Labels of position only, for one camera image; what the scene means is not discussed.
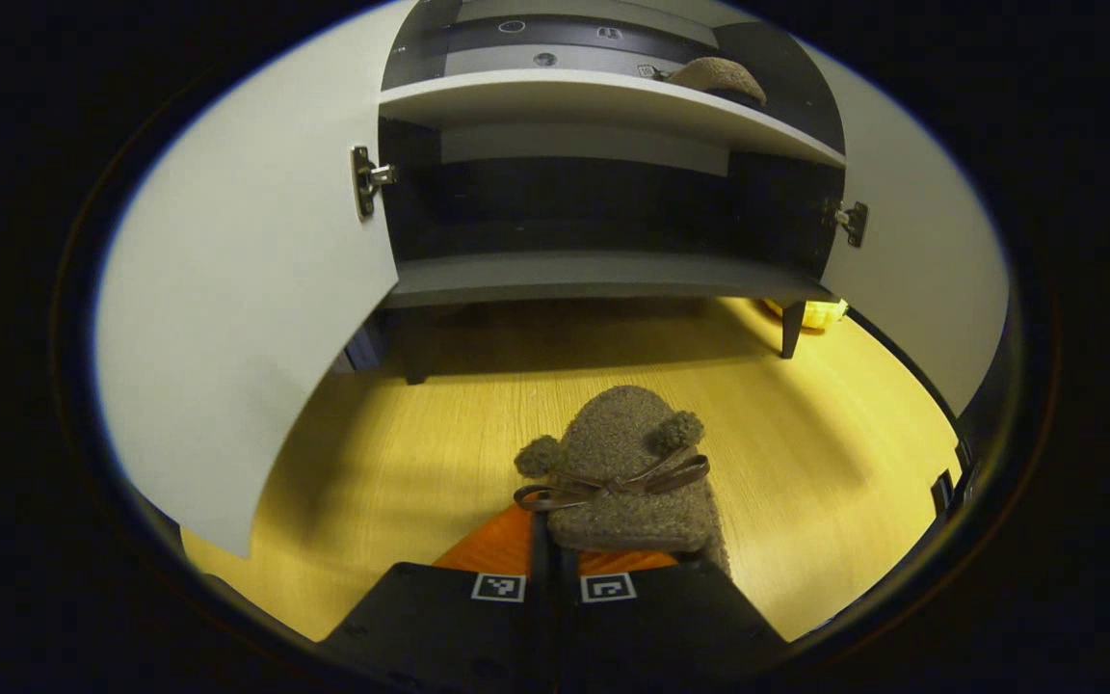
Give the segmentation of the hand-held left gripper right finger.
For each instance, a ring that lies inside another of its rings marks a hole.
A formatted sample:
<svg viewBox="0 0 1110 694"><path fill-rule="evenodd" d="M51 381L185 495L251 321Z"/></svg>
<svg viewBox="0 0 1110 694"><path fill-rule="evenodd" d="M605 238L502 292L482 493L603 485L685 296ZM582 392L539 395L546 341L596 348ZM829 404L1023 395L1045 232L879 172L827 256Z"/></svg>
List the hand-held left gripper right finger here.
<svg viewBox="0 0 1110 694"><path fill-rule="evenodd" d="M581 576L561 550L555 676L559 681L743 681L793 646L717 564Z"/></svg>

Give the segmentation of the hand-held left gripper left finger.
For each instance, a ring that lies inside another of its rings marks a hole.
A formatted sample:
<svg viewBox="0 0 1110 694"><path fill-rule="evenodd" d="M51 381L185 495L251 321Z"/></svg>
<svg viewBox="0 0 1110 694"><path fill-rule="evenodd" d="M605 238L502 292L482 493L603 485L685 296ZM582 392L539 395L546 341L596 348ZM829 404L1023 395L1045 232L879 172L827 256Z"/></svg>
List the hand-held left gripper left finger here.
<svg viewBox="0 0 1110 694"><path fill-rule="evenodd" d="M428 564L400 562L320 651L380 681L551 681L546 517L514 502Z"/></svg>

